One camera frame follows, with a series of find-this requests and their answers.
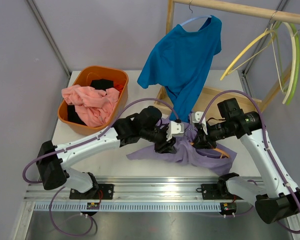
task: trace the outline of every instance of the wooden frame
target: wooden frame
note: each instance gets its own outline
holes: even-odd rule
[[[213,10],[220,10],[224,12],[229,13],[235,13],[235,14],[241,14],[241,15],[247,15],[247,16],[253,16],[257,18],[264,18],[264,19],[272,19],[274,21],[280,21],[280,22],[286,22],[286,23],[293,23],[293,24],[299,24],[300,25],[300,14],[296,13],[290,13],[290,12],[284,12],[284,11],[276,11],[271,9],[265,9],[260,7],[254,7],[254,6],[247,6],[247,5],[241,5],[236,3],[230,3],[230,2],[224,2],[219,0],[168,0],[168,9],[167,9],[167,17],[166,17],[166,28],[165,33],[171,31],[172,25],[173,25],[173,19],[174,19],[174,11],[175,11],[175,3],[179,4],[186,4],[186,5],[192,5],[192,6],[198,6],[202,8],[207,9],[213,9]],[[288,65],[288,67],[283,72],[283,81],[286,82],[288,78],[290,77],[291,73],[291,64]],[[264,111],[267,106],[271,103],[271,101],[275,98],[277,93],[280,91],[280,85],[279,81],[276,81],[276,83],[273,85],[271,90],[268,92],[264,100],[258,100],[255,99],[257,104],[259,105],[261,111]],[[202,94],[198,98],[198,101],[196,102],[196,105],[194,106],[195,111],[203,111],[205,107],[207,106],[206,99],[212,99],[211,96],[215,96],[216,94],[222,92],[222,90],[211,88],[211,87],[204,87],[202,90]],[[233,98],[235,97],[240,105],[244,105],[242,108],[244,111],[253,111],[254,106],[251,105],[250,102],[247,102],[247,99],[239,94],[232,94],[227,93],[225,94],[225,97],[227,98]],[[163,99],[165,101],[168,101],[171,103],[169,97],[167,96],[166,89],[164,87],[161,87],[158,95],[158,99]],[[160,102],[154,102],[154,105],[159,108],[162,113],[164,114],[170,114],[171,110],[161,104]],[[214,111],[215,107],[212,106],[212,114],[207,113],[207,117],[215,117],[217,118],[219,116],[219,112]]]

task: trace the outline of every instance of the lavender cloth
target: lavender cloth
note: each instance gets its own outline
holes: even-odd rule
[[[162,119],[162,122],[166,124],[169,122],[169,119]],[[217,144],[217,148],[228,153],[230,158],[220,158],[221,154],[213,149],[196,150],[190,144],[190,142],[195,139],[197,134],[197,132],[193,130],[194,126],[184,122],[184,128],[186,129],[184,136],[175,138],[176,143],[174,147],[176,149],[176,154],[157,153],[152,145],[128,154],[127,158],[130,160],[165,160],[167,162],[179,163],[181,165],[192,164],[197,167],[210,169],[219,176],[228,174],[237,156],[237,153],[221,144]]]

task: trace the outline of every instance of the black cloth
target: black cloth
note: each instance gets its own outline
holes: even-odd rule
[[[78,113],[76,112],[74,105],[68,105],[66,107],[67,113],[68,113],[68,121],[75,123],[75,124],[81,124],[87,126],[78,116]]]
[[[114,81],[107,79],[92,80],[90,87],[96,90],[106,90],[114,87]]]
[[[92,80],[90,87],[93,87],[96,90],[106,90],[114,87],[114,82],[108,79],[99,79],[99,80]],[[74,105],[67,106],[67,113],[68,113],[68,121],[81,124],[87,126],[78,116]]]

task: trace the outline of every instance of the white tabletop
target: white tabletop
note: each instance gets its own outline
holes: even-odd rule
[[[160,85],[150,86],[143,89],[137,84],[137,79],[141,71],[125,71],[129,76],[128,100],[127,104],[141,98],[155,98],[159,92]],[[211,70],[207,77],[205,86],[219,88],[222,90],[243,90],[237,72],[227,76],[223,81],[219,81],[223,70]],[[79,75],[80,71],[73,71],[69,86],[71,86]],[[152,105],[153,102],[140,102],[130,107],[122,117],[133,113],[139,113],[143,108]],[[54,145],[75,141],[83,136],[75,133],[67,124],[57,121],[55,132],[52,138]],[[260,177],[260,173],[254,164],[251,156],[245,147],[236,137],[230,137],[219,141],[220,144],[237,152],[232,169],[242,177]],[[152,145],[146,140],[139,140],[135,144],[130,144],[119,149],[104,151],[91,156],[72,167],[81,172],[91,172],[99,177],[216,177],[217,175],[207,168],[192,165],[179,165],[163,160],[143,159],[129,160],[126,155],[136,150]]]

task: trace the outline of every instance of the metal floor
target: metal floor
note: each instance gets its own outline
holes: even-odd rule
[[[238,212],[249,206],[238,203]],[[56,224],[72,234],[84,233],[90,221],[74,212],[53,212]],[[98,212],[95,226],[82,240],[292,240],[277,223],[265,224],[255,211],[223,219],[219,213],[203,212]],[[34,211],[26,240],[68,240],[56,231],[47,211]]]

